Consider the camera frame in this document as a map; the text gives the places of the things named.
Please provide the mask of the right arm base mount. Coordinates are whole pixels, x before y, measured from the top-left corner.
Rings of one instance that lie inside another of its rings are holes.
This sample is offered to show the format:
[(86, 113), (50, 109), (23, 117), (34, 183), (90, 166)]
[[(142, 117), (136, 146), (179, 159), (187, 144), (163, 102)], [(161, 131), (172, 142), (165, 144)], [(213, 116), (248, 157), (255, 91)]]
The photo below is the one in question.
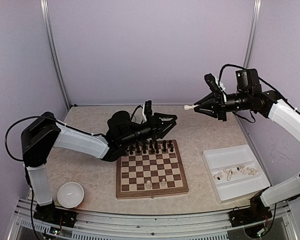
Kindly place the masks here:
[(228, 216), (231, 226), (234, 228), (264, 221), (266, 219), (270, 219), (273, 215), (270, 208), (265, 208), (262, 210), (253, 210), (251, 207), (236, 207), (235, 209), (228, 212)]

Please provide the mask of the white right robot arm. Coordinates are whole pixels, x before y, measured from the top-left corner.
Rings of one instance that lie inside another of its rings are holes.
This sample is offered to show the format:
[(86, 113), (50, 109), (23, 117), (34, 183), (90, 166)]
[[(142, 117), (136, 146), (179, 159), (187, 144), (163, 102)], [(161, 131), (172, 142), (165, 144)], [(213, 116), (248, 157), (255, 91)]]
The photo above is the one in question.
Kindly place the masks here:
[(263, 190), (268, 205), (300, 194), (300, 115), (282, 100), (270, 111), (270, 117), (254, 114), (255, 123), (238, 120), (232, 113), (227, 121), (188, 112), (187, 123), (195, 121), (201, 136), (201, 151), (211, 174), (212, 169), (233, 168), (249, 163), (259, 171), (255, 175), (238, 174), (221, 182), (219, 203), (227, 203)]

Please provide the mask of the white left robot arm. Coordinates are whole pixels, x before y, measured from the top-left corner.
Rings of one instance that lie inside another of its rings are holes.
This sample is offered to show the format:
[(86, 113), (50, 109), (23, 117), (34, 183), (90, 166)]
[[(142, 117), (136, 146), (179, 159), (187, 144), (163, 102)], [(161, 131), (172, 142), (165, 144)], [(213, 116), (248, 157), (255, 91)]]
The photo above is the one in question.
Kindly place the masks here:
[(143, 123), (133, 122), (130, 114), (121, 110), (107, 121), (106, 134), (89, 133), (57, 120), (52, 112), (30, 116), (33, 121), (21, 133), (22, 158), (32, 195), (40, 214), (53, 223), (60, 218), (54, 207), (45, 165), (53, 148), (71, 150), (105, 162), (122, 157), (126, 148), (148, 139), (162, 139), (177, 124), (174, 114), (147, 110)]

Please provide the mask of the white chess bishop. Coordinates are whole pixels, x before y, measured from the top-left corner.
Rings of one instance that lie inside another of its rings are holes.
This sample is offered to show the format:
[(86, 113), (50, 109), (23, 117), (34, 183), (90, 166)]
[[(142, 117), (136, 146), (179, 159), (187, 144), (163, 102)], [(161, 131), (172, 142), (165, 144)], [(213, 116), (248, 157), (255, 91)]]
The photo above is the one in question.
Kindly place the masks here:
[(193, 110), (197, 105), (184, 105), (184, 110), (185, 111), (189, 111), (189, 110)]

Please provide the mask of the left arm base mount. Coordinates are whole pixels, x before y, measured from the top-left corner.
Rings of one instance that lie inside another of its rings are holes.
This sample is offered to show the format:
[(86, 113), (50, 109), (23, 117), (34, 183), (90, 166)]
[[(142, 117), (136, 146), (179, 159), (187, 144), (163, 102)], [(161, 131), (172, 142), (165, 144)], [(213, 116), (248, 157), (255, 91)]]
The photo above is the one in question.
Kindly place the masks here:
[(77, 213), (71, 210), (55, 208), (52, 211), (35, 210), (33, 218), (45, 223), (58, 225), (61, 227), (74, 228)]

